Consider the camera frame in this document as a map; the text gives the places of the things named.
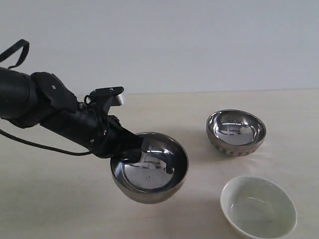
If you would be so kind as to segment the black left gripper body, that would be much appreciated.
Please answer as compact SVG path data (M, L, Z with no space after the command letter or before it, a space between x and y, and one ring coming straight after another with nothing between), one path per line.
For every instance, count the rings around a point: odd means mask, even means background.
M120 120L114 116L107 116L106 132L102 138L102 143L93 150L93 154L99 158L110 158L119 155L122 140L125 137L135 135L120 124Z

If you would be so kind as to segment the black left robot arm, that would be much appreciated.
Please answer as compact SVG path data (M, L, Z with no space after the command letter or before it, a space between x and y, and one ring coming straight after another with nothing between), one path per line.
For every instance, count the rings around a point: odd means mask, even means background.
M122 104L123 92L123 87L95 89L79 102L54 74L1 68L0 117L19 128L40 125L100 158L140 157L147 143L108 114Z

